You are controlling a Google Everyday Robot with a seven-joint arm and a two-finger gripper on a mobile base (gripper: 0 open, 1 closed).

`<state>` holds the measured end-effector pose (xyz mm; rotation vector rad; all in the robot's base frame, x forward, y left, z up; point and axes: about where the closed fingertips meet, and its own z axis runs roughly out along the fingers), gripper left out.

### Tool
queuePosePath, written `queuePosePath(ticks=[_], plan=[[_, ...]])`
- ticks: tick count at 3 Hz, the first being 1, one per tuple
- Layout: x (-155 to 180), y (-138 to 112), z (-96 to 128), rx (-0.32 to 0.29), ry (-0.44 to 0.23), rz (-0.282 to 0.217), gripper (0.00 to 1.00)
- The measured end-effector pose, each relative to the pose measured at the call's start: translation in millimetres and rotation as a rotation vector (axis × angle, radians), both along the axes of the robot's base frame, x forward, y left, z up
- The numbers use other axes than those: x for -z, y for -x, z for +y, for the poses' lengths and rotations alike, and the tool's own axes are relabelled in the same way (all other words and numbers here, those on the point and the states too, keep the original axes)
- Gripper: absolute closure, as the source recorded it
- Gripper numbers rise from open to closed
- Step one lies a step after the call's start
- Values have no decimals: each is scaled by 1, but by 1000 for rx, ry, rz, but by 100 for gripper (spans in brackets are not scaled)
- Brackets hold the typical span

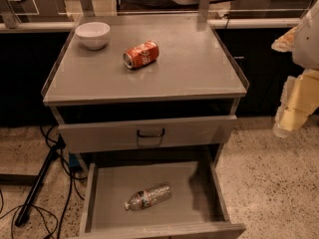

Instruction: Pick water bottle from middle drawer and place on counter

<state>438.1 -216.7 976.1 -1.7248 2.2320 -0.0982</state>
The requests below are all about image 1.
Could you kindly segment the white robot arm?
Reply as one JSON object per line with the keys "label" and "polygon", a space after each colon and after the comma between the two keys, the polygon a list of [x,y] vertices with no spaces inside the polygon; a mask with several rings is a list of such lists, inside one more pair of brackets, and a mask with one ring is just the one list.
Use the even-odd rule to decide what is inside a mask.
{"label": "white robot arm", "polygon": [[293,63],[304,69],[298,77],[287,78],[275,116],[274,134],[287,137],[319,108],[319,1],[296,27],[276,39],[271,48],[291,52]]}

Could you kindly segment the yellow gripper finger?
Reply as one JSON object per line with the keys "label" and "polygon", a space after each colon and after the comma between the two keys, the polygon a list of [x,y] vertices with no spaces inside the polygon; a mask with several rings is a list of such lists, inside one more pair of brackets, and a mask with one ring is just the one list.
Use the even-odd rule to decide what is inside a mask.
{"label": "yellow gripper finger", "polygon": [[273,132],[288,137],[302,127],[319,108],[319,71],[305,70],[297,78],[289,76],[284,84]]}
{"label": "yellow gripper finger", "polygon": [[271,48],[277,52],[291,52],[294,47],[294,38],[296,30],[297,27],[291,28],[284,35],[276,39],[271,45]]}

